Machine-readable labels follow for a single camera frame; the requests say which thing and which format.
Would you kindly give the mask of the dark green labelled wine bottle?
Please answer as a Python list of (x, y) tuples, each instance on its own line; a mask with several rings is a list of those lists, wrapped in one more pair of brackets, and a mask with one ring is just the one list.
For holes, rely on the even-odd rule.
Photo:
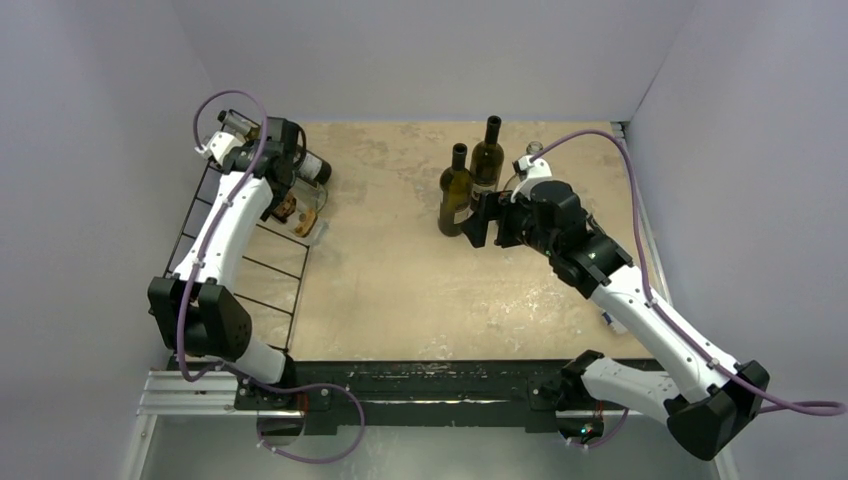
[[(243, 137), (245, 141), (243, 146), (233, 148), (226, 155), (223, 163), (223, 169), (227, 173), (233, 169), (240, 172), (246, 171), (251, 164), (255, 151), (260, 143), (260, 124), (234, 109), (221, 110), (217, 119), (224, 127), (224, 131), (232, 134), (238, 134)], [(332, 166), (327, 161), (308, 150), (306, 139), (304, 146), (305, 149), (303, 152), (305, 153), (305, 156), (296, 172), (296, 177), (313, 184), (320, 183), (325, 185), (332, 175)], [(253, 170), (253, 175), (257, 178), (263, 177), (263, 152), (261, 153), (260, 160)]]

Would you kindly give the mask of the square clear liquor bottle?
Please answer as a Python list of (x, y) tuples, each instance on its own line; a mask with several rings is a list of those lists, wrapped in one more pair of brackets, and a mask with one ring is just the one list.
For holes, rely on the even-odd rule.
[(286, 235), (308, 246), (317, 245), (328, 228), (328, 222), (315, 204), (299, 198), (293, 192), (289, 192), (270, 211), (270, 217)]

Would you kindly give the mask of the clear wine bottle dark label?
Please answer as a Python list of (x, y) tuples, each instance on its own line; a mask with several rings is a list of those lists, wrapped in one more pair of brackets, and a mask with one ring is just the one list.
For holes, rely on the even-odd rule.
[(296, 179), (290, 193), (297, 199), (301, 209), (311, 209), (318, 214), (322, 212), (328, 200), (328, 191), (324, 185), (313, 184), (301, 178)]

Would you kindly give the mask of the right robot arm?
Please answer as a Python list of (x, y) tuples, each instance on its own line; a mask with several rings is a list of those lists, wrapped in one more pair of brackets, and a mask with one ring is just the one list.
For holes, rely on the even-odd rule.
[(587, 350), (562, 368), (557, 387), (538, 389), (551, 394), (551, 404), (584, 407), (596, 400), (635, 410), (665, 424), (685, 451), (704, 461), (757, 416), (761, 399), (720, 370), (729, 367), (764, 389), (770, 381), (765, 368), (738, 362), (675, 314), (570, 185), (545, 180), (521, 192), (486, 193), (461, 230), (481, 248), (490, 223), (497, 226), (497, 246), (542, 254), (560, 281), (621, 323), (663, 368), (643, 371)]

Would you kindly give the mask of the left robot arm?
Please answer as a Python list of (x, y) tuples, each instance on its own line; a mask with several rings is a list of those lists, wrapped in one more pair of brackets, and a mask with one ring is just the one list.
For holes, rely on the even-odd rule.
[(190, 357), (210, 369), (232, 368), (259, 382), (259, 395), (272, 408), (297, 399), (290, 357), (259, 340), (246, 308), (234, 294), (237, 270), (259, 221), (281, 204), (296, 179), (303, 128), (271, 117), (268, 129), (247, 136), (221, 129), (196, 152), (221, 169), (219, 186), (197, 238), (173, 272), (151, 280), (147, 297), (167, 348), (185, 379), (196, 381)]

